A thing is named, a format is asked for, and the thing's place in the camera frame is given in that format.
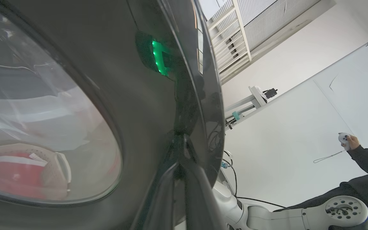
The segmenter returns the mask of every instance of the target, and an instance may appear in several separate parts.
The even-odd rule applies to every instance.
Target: green led strip
[[[153,41],[152,45],[153,45],[154,60],[156,61],[156,65],[159,72],[164,76],[168,76],[168,68],[165,67],[164,65],[163,52],[167,54],[170,52],[165,46],[163,46],[159,42]]]

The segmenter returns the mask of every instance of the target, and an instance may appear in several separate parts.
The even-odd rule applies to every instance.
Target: window
[[[0,195],[78,203],[117,185],[121,152],[63,68],[0,14]]]
[[[198,30],[198,49],[197,49],[197,58],[198,58],[198,71],[203,74],[203,43],[204,43],[204,37],[203,37],[203,27],[201,25],[201,18],[196,16],[197,21],[197,30]]]

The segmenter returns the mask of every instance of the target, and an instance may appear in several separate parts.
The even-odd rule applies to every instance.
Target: white game controller
[[[349,137],[349,136],[350,136],[350,134],[347,134],[347,133],[339,134],[339,141],[340,141],[340,143],[346,145],[346,147],[344,147],[344,150],[346,150],[346,151],[350,150],[349,141],[347,140],[347,137]]]

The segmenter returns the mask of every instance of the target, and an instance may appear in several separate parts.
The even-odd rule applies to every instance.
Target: robotic arm
[[[271,212],[240,202],[219,182],[213,193],[224,221],[235,230],[368,230],[368,208],[348,195],[333,197],[317,207]]]

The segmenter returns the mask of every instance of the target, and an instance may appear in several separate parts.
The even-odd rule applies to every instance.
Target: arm
[[[355,149],[347,151],[353,160],[360,166],[362,170],[368,173],[368,149],[364,149],[361,145]]]

